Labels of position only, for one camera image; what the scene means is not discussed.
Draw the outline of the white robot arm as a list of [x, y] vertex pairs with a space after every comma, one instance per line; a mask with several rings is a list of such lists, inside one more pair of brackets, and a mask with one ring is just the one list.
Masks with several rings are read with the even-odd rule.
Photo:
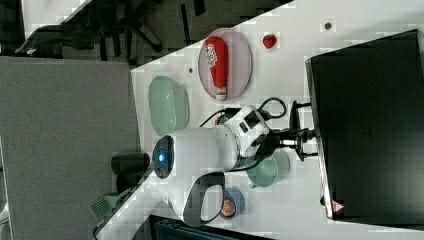
[[271, 129], [269, 115], [247, 105], [224, 124], [169, 133], [153, 150], [156, 176], [166, 185], [167, 202], [189, 226], [202, 226], [220, 212], [211, 201], [222, 205], [226, 172], [253, 168], [277, 149], [290, 147], [303, 158], [303, 144], [312, 134], [307, 129]]

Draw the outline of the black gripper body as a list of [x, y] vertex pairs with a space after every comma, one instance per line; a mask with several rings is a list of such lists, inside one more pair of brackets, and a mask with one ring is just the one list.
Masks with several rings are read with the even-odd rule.
[[277, 149], [288, 147], [294, 150], [299, 157], [304, 157], [302, 130], [272, 130], [264, 140], [264, 155], [271, 156]]

